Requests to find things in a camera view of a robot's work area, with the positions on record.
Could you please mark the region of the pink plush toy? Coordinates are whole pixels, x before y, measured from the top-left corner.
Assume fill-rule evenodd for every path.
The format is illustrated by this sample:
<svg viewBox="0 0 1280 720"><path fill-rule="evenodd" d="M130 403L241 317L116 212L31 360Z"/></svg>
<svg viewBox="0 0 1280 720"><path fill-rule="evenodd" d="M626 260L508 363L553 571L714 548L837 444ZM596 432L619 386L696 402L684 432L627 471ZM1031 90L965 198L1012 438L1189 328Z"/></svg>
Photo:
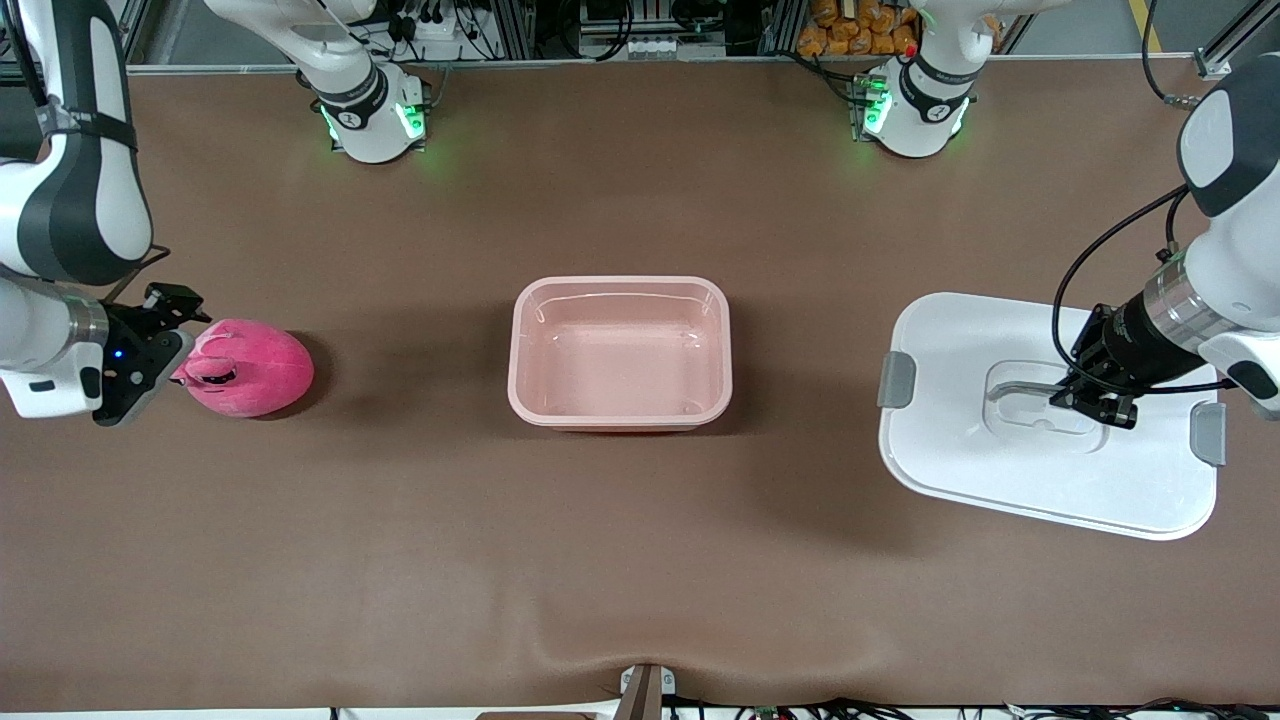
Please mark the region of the pink plush toy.
<svg viewBox="0 0 1280 720"><path fill-rule="evenodd" d="M294 336L266 323L229 318L195 338L193 350L169 380L220 416L252 419L300 401L314 377L314 360Z"/></svg>

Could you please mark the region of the white box lid grey latches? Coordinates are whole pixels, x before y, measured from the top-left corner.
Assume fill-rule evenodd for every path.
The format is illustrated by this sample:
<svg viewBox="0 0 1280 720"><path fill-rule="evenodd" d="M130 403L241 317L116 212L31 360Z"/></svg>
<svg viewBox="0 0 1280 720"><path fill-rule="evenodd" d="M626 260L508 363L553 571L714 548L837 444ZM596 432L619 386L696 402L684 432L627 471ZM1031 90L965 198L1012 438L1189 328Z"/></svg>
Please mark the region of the white box lid grey latches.
<svg viewBox="0 0 1280 720"><path fill-rule="evenodd" d="M1047 305L923 296L884 356L881 457L936 498L1146 541L1201 529L1226 462L1219 396L1143 397L1124 430L1051 404L1066 372Z"/></svg>

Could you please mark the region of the pink translucent plastic box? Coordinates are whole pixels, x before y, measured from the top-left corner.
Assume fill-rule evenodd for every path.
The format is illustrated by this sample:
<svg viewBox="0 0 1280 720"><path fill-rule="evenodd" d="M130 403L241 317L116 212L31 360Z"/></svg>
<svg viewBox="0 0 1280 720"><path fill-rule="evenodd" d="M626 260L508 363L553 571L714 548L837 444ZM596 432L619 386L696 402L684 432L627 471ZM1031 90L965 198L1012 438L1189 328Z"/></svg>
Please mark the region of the pink translucent plastic box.
<svg viewBox="0 0 1280 720"><path fill-rule="evenodd" d="M730 304L695 275L558 275L515 300L507 398L527 424L666 433L733 396Z"/></svg>

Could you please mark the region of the white power strip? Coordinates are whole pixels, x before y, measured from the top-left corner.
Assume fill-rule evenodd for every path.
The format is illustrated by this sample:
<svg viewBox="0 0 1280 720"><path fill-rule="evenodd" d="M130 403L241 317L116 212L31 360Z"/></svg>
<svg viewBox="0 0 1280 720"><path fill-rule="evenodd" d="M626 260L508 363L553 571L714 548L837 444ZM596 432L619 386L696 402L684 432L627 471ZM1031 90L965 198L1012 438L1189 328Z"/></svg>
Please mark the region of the white power strip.
<svg viewBox="0 0 1280 720"><path fill-rule="evenodd" d="M397 61L484 59L480 28L460 17L453 0L384 0L390 58Z"/></svg>

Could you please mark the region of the orange snack bag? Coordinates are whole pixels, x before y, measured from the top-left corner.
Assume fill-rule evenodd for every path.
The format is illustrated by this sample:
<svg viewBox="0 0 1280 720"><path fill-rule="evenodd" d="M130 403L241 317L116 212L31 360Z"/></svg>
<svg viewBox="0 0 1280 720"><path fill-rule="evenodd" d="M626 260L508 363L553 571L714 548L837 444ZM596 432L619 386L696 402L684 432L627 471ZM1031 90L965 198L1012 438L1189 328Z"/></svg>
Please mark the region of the orange snack bag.
<svg viewBox="0 0 1280 720"><path fill-rule="evenodd" d="M809 0L796 53L814 56L911 56L923 18L908 0Z"/></svg>

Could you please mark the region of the grey multi-port device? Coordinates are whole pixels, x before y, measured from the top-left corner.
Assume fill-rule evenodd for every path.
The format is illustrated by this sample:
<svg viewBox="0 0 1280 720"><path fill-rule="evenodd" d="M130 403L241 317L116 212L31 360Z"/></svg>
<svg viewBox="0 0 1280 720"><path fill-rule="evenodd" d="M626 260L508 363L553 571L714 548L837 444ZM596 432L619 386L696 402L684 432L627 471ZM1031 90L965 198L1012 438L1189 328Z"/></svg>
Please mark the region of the grey multi-port device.
<svg viewBox="0 0 1280 720"><path fill-rule="evenodd" d="M718 29L681 15L684 0L568 0L566 31L580 55L605 60L673 60Z"/></svg>

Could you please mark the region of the metal clamp bracket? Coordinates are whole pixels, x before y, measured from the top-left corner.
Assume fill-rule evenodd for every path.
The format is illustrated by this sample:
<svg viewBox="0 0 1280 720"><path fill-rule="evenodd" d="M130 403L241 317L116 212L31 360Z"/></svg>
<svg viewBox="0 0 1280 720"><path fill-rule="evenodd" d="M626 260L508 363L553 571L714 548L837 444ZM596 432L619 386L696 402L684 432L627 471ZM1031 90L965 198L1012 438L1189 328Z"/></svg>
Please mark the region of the metal clamp bracket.
<svg viewBox="0 0 1280 720"><path fill-rule="evenodd" d="M655 664L636 664L621 673L622 696L612 720L669 720L664 700L676 694L675 671Z"/></svg>

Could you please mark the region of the aluminium table edge rail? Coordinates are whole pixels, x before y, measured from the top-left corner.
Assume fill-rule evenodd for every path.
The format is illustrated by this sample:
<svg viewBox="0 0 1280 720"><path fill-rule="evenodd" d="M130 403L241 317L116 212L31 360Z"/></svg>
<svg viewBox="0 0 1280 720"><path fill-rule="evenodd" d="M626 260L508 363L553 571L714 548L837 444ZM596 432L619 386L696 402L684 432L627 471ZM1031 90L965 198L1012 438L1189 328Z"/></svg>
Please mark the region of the aluminium table edge rail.
<svg viewBox="0 0 1280 720"><path fill-rule="evenodd" d="M883 61L884 56L837 56L823 60L827 67L872 67ZM785 61L783 56L698 56L698 58L666 58L666 59L627 59L616 58L608 60L608 67L621 67L637 63L641 67L658 65L660 63L682 64L730 64L748 65L762 63ZM1139 53L1123 54L1087 54L1087 55L993 55L987 61L988 67L997 61L1140 61ZM588 59L544 59L544 60L404 60L402 67L410 69L460 69L460 70L532 70L557 67L594 67L596 63ZM128 76L134 77L192 77L192 76L291 76L297 72L297 67L288 63L276 64L131 64L125 68Z"/></svg>

